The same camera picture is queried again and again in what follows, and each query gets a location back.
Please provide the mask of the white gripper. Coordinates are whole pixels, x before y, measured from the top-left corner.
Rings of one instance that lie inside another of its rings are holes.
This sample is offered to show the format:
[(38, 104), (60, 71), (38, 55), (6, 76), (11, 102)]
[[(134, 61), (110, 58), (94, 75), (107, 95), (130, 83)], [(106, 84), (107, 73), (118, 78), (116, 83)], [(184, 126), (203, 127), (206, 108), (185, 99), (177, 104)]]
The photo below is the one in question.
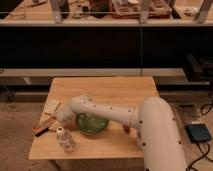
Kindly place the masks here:
[[(61, 108), (60, 108), (60, 106), (61, 106), (61, 103), (58, 103), (57, 105), (55, 105), (55, 108), (54, 108), (54, 112), (56, 112), (56, 115), (55, 115), (56, 119), (61, 124), (65, 124), (65, 123), (70, 122), (73, 119), (73, 117), (74, 117), (74, 113), (71, 110), (70, 106), (69, 105), (64, 105)], [(63, 127), (58, 121), (55, 121), (49, 127), (50, 131), (56, 131), (58, 127)]]

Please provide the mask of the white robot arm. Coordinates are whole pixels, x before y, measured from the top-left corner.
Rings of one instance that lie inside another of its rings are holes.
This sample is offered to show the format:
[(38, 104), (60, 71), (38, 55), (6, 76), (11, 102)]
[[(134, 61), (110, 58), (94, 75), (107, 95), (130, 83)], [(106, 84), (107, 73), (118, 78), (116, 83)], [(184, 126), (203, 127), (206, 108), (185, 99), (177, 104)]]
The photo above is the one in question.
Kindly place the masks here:
[(175, 117), (164, 99), (148, 97), (138, 108), (131, 108), (95, 103), (89, 96), (81, 95), (61, 106), (55, 118), (66, 125), (80, 113), (90, 113), (136, 129), (146, 171), (188, 171)]

